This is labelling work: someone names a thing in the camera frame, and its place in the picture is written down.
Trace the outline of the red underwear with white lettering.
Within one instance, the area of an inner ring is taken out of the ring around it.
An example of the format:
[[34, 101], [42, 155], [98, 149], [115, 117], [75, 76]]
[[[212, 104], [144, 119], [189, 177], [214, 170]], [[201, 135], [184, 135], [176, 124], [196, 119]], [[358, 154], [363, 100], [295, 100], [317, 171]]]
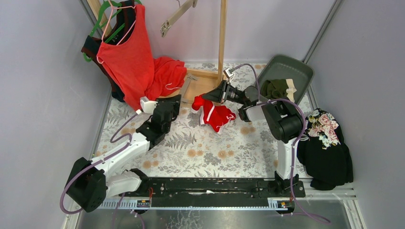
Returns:
[[236, 119], [236, 114], [225, 105], [214, 105], [212, 101], [203, 99], [202, 95], [194, 98], [191, 109], [193, 113], [201, 111], [200, 124], [209, 125], [218, 134], [227, 123]]

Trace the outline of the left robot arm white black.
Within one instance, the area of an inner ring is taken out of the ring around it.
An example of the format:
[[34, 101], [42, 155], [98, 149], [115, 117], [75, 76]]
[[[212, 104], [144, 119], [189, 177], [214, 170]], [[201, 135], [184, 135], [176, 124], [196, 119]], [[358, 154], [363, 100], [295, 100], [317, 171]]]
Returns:
[[181, 106], [181, 95], [158, 98], [151, 101], [146, 97], [140, 99], [141, 108], [127, 121], [146, 113], [149, 118], [134, 133], [114, 134], [110, 142], [121, 139], [124, 142], [112, 150], [87, 160], [83, 157], [75, 161], [65, 188], [60, 197], [60, 208], [64, 208], [64, 197], [69, 196], [80, 210], [91, 212], [97, 209], [106, 198], [136, 191], [141, 183], [141, 176], [132, 171], [116, 174], [129, 160], [146, 153], [159, 144], [169, 133], [171, 123], [177, 119]]

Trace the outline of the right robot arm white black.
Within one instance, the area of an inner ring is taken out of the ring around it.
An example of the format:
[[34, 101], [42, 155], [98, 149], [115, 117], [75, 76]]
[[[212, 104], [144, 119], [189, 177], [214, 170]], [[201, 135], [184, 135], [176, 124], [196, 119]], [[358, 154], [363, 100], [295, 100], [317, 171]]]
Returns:
[[202, 98], [215, 103], [230, 101], [241, 104], [238, 109], [242, 121], [266, 120], [270, 133], [277, 140], [278, 167], [275, 172], [276, 187], [286, 190], [298, 183], [298, 173], [294, 171], [296, 155], [293, 148], [297, 145], [304, 126], [304, 119], [297, 105], [289, 99], [265, 101], [254, 86], [243, 91], [223, 80], [219, 86], [202, 95]]

